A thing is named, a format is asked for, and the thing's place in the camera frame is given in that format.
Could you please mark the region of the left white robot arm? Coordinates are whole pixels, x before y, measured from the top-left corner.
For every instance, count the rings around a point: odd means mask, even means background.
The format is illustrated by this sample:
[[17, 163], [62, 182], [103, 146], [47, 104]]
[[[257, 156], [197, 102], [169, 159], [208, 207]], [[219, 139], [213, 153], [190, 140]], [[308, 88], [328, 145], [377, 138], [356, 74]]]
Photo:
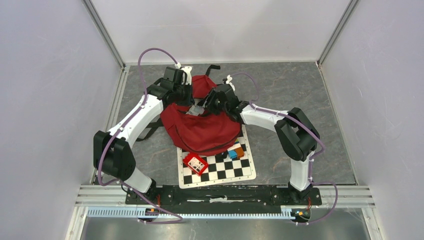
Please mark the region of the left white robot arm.
[[142, 131], [173, 103], [193, 103], [192, 66], [166, 67], [163, 77], [144, 89], [136, 106], [114, 127], [99, 130], [93, 137], [93, 166], [98, 171], [98, 183], [106, 186], [102, 173], [138, 192], [145, 204], [157, 198], [155, 181], [136, 166], [132, 152]]

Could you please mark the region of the red backpack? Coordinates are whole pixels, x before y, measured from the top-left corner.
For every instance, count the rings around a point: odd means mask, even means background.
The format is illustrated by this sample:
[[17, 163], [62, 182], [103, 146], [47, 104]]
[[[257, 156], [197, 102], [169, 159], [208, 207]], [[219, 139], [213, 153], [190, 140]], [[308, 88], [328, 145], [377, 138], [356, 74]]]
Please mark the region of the red backpack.
[[[208, 70], [204, 75], [192, 76], [193, 105], [200, 106], [199, 102], [209, 91], [220, 85], [214, 83], [209, 74]], [[204, 110], [199, 116], [186, 114], [190, 107], [172, 103], [159, 115], [160, 123], [176, 147], [198, 155], [213, 156], [234, 145], [242, 132], [242, 123], [231, 120], [226, 113], [213, 114]]]

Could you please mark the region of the white paper packet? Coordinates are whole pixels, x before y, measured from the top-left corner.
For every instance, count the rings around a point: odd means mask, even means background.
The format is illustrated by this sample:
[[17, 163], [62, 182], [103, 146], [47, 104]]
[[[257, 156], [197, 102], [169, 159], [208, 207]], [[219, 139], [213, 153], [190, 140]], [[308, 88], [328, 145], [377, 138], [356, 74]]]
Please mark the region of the white paper packet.
[[205, 109], [202, 106], [199, 105], [192, 105], [188, 111], [186, 112], [187, 115], [192, 116], [200, 116], [204, 113]]

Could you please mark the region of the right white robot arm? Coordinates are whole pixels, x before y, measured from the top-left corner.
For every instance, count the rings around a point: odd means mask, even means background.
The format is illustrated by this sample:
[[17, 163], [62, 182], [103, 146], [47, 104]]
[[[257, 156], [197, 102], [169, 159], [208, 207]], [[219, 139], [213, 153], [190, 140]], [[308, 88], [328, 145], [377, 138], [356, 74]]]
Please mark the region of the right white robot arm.
[[313, 186], [312, 164], [318, 155], [317, 147], [324, 148], [324, 144], [300, 108], [277, 111], [260, 107], [253, 101], [239, 100], [230, 84], [213, 87], [199, 105], [215, 115], [225, 113], [235, 122], [275, 132], [291, 161], [289, 199], [295, 204], [302, 204], [309, 198]]

